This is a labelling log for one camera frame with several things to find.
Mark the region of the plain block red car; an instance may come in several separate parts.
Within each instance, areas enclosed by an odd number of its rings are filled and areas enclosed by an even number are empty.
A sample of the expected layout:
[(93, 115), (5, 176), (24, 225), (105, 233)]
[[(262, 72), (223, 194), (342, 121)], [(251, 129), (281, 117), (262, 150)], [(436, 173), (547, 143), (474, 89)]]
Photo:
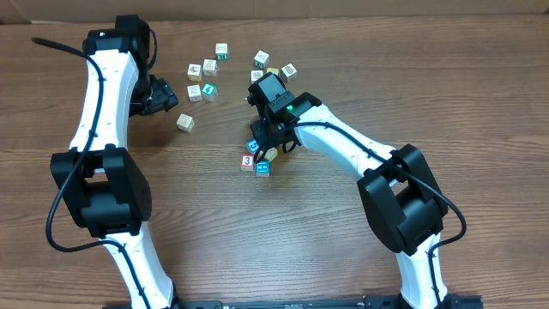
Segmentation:
[(270, 148), (264, 155), (264, 159), (271, 162), (278, 155), (277, 148)]

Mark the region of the blue number 5 block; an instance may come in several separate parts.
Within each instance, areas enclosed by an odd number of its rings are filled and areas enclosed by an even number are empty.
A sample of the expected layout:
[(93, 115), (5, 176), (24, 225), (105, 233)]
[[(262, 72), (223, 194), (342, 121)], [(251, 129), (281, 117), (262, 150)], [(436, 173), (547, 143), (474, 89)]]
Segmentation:
[(246, 148), (252, 155), (254, 155), (259, 149), (259, 144), (255, 139), (251, 139), (246, 143)]

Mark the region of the blue letter H block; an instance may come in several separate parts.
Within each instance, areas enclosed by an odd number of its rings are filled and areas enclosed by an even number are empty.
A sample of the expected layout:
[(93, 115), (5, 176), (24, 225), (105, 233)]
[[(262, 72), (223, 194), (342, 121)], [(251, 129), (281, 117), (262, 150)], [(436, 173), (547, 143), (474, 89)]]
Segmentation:
[(256, 175), (258, 177), (269, 177), (270, 176), (270, 162), (269, 161), (260, 161), (256, 164)]

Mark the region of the red number 3 block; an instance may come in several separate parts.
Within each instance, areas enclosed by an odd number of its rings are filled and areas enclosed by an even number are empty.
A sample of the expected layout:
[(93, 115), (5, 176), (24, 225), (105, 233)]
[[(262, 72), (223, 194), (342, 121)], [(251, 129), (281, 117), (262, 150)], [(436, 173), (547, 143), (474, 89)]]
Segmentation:
[(240, 168), (242, 171), (253, 172), (255, 169), (254, 156), (251, 154), (243, 154), (240, 160)]

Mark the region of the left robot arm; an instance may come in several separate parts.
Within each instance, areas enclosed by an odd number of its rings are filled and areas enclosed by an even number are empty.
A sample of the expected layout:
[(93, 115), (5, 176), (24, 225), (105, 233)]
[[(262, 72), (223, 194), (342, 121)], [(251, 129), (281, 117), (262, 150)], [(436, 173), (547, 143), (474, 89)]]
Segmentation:
[(177, 308), (177, 290), (163, 270), (150, 235), (149, 184), (130, 156), (132, 116), (169, 111), (178, 98), (165, 80), (150, 74), (157, 55), (154, 31), (137, 15), (120, 15), (110, 29), (92, 30), (77, 50), (46, 39), (34, 43), (87, 61), (87, 91), (81, 120), (69, 149), (51, 157), (59, 189), (46, 219), (50, 246), (68, 249), (52, 237), (57, 206), (64, 202), (74, 223), (115, 261), (130, 292), (130, 308)]

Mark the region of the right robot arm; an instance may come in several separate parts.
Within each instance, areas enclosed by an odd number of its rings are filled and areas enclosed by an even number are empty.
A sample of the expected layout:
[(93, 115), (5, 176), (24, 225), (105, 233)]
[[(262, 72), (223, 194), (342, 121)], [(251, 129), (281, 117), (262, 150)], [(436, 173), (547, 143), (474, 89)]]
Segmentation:
[(401, 306), (449, 307), (437, 256), (448, 204), (422, 153), (410, 144), (396, 149), (371, 140), (312, 94), (294, 96), (272, 73), (248, 91), (260, 117), (250, 126), (259, 145), (256, 160), (291, 143), (334, 162), (357, 183), (371, 231), (396, 255)]

